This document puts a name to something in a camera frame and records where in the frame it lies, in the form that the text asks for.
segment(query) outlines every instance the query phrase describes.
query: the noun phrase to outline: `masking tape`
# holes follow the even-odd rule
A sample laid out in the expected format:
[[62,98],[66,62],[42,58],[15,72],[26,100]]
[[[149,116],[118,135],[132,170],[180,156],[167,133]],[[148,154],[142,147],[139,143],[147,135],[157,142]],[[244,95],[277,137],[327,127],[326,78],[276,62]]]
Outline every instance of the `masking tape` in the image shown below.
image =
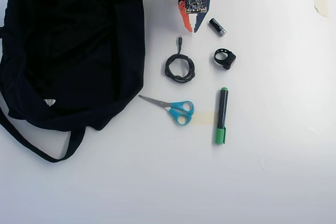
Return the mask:
[[316,11],[328,18],[328,0],[314,0]]
[[190,124],[193,125],[214,125],[217,122],[217,112],[195,112]]

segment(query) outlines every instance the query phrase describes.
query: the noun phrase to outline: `battery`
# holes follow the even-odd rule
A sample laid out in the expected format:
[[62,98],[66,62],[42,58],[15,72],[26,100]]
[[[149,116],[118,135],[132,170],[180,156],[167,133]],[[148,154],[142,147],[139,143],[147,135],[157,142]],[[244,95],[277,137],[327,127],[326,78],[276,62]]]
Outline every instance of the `battery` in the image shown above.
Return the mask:
[[216,29],[216,31],[221,35],[224,36],[226,34],[226,30],[224,29],[223,26],[221,26],[217,20],[215,20],[214,18],[212,18],[210,20],[210,24]]

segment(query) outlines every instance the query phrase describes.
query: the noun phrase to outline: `black bag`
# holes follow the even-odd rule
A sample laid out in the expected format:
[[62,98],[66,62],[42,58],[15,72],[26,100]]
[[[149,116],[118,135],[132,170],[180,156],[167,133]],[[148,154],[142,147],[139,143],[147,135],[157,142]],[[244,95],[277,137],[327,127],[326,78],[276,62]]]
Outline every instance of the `black bag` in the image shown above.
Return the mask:
[[47,161],[68,159],[87,126],[103,129],[143,86],[142,0],[8,0],[1,37],[0,91],[8,115],[71,132],[65,157],[55,159],[0,110],[0,124]]

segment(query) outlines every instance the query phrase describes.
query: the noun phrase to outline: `bag strap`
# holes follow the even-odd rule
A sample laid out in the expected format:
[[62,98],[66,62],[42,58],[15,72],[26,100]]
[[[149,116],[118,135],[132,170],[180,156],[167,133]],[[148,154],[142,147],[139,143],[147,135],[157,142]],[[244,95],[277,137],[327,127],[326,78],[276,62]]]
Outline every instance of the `bag strap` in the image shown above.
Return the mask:
[[24,147],[28,148],[35,154],[39,155],[41,158],[45,159],[46,161],[49,161],[51,163],[57,163],[63,160],[68,159],[71,157],[77,148],[80,146],[84,135],[85,135],[85,128],[82,130],[77,130],[77,131],[71,131],[71,136],[70,136],[70,141],[69,141],[69,146],[67,149],[67,152],[65,156],[61,159],[56,159],[53,157],[50,157],[48,154],[44,153],[37,147],[33,146],[30,144],[19,132],[18,130],[11,124],[11,122],[7,119],[3,111],[0,109],[0,124],[19,142],[21,143]]

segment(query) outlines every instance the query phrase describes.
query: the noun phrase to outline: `black ring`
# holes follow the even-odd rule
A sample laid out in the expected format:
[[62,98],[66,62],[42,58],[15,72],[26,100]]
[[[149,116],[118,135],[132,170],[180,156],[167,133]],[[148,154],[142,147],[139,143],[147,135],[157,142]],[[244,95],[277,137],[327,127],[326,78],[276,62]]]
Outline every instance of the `black ring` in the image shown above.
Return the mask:
[[[218,59],[217,58],[217,54],[220,54],[220,53],[225,53],[227,54],[227,57],[224,59],[224,60],[221,60],[221,59]],[[227,50],[227,49],[224,49],[224,48],[220,48],[218,49],[216,52],[215,52],[215,61],[222,65],[223,68],[225,68],[226,70],[229,70],[232,65],[235,63],[236,61],[236,56],[233,52]]]
[[[175,76],[170,70],[170,64],[174,62],[176,59],[186,60],[189,64],[189,72],[185,77],[182,76]],[[186,55],[175,54],[169,57],[166,62],[166,68],[164,73],[167,77],[171,78],[172,80],[178,83],[187,83],[190,82],[195,77],[195,64],[194,62]]]

